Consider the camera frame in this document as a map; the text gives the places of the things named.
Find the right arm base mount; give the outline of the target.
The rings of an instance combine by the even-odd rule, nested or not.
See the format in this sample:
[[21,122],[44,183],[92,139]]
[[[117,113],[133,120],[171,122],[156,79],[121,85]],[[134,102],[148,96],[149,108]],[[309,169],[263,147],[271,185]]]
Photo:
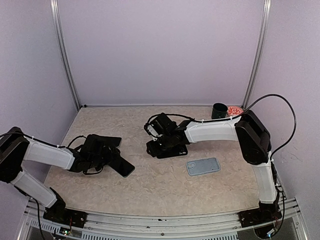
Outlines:
[[242,228],[260,225],[282,218],[277,200],[271,204],[259,202],[258,208],[240,211],[238,216]]

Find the green edged smartphone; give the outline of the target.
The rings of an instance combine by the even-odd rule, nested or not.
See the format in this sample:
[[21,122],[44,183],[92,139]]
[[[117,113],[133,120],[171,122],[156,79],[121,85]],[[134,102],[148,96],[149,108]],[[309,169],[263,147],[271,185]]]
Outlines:
[[123,178],[128,177],[135,170],[135,166],[121,156],[116,157],[108,165]]

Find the black phone case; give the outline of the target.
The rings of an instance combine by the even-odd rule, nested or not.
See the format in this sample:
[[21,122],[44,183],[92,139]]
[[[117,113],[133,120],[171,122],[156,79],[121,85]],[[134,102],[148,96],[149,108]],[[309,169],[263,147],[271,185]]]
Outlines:
[[187,146],[184,144],[180,144],[180,145],[176,145],[172,148],[168,148],[166,150],[163,150],[156,157],[158,159],[166,159],[166,158],[186,156],[187,154],[188,154]]

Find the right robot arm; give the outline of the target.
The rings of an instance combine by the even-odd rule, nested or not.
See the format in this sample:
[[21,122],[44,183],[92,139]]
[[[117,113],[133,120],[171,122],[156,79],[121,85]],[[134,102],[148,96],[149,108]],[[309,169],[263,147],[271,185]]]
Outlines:
[[258,185],[261,207],[255,212],[256,218],[266,222],[275,214],[274,205],[280,194],[271,157],[271,135],[253,111],[211,120],[186,117],[180,124],[162,112],[150,117],[144,130],[152,137],[146,143],[146,151],[158,159],[187,155],[187,145],[199,142],[238,142],[242,157],[251,165]]

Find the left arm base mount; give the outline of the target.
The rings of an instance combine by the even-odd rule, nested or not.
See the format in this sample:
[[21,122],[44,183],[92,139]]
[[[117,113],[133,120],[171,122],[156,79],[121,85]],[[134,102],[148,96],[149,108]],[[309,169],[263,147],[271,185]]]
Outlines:
[[84,211],[66,208],[63,204],[54,204],[49,208],[45,208],[43,218],[54,223],[83,229],[87,220],[87,215],[88,214]]

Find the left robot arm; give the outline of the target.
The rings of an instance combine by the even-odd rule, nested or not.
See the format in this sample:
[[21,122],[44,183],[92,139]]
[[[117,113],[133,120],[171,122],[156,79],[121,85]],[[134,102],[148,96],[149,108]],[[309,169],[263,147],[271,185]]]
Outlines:
[[22,193],[41,203],[57,221],[70,218],[64,200],[53,189],[47,188],[24,168],[24,161],[55,166],[73,173],[100,172],[112,157],[119,153],[122,139],[113,136],[89,134],[76,148],[54,145],[36,139],[12,127],[0,136],[0,180],[12,184]]

